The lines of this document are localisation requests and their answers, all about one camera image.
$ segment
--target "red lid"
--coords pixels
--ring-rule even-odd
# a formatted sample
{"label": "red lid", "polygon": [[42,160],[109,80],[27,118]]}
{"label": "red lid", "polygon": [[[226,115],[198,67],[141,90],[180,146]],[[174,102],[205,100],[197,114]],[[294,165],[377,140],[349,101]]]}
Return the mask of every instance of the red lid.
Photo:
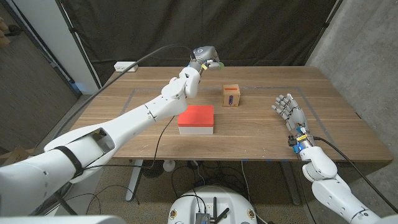
{"label": "red lid", "polygon": [[178,117],[179,127],[213,127],[213,106],[188,106],[187,110]]}

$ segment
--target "black curtain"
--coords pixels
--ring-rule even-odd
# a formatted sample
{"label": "black curtain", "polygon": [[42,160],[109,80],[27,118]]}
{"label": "black curtain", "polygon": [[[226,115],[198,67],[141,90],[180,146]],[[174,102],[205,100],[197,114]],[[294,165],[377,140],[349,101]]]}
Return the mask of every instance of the black curtain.
{"label": "black curtain", "polygon": [[[168,44],[216,47],[226,66],[303,65],[335,0],[63,0],[104,84],[117,61],[135,61]],[[140,66],[185,66],[173,49]]]}

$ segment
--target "white box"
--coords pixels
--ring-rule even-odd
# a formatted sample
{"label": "white box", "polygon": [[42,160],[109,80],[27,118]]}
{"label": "white box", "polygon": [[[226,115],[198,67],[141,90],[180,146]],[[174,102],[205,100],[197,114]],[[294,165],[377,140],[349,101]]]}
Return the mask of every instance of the white box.
{"label": "white box", "polygon": [[213,134],[213,127],[178,127],[180,134]]}
{"label": "white box", "polygon": [[[132,65],[134,62],[116,62],[116,64],[113,65],[115,71],[117,72],[123,72],[124,69],[126,69],[128,66]],[[135,72],[138,69],[138,65],[132,67],[128,72]]]}

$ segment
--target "cardboard box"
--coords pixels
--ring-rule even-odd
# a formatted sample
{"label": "cardboard box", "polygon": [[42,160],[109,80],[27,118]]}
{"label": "cardboard box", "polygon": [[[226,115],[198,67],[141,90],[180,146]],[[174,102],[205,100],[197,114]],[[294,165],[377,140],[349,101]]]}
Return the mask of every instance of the cardboard box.
{"label": "cardboard box", "polygon": [[223,106],[238,106],[241,91],[238,84],[223,85]]}
{"label": "cardboard box", "polygon": [[180,134],[213,134],[214,107],[188,106],[184,113],[178,116]]}
{"label": "cardboard box", "polygon": [[1,166],[7,166],[19,161],[23,161],[27,159],[30,154],[34,152],[35,149],[25,150],[22,147],[16,147],[14,151],[5,153],[0,156],[0,164]]}

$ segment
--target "power strip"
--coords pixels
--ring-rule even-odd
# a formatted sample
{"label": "power strip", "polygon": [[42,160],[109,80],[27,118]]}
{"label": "power strip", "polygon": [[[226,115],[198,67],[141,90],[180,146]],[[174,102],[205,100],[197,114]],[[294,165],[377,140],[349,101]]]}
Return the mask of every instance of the power strip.
{"label": "power strip", "polygon": [[[126,69],[128,66],[132,65],[134,62],[116,62],[116,64],[113,65],[115,71],[117,72],[123,72],[124,69]],[[135,72],[138,69],[138,65],[132,67],[128,72]]]}

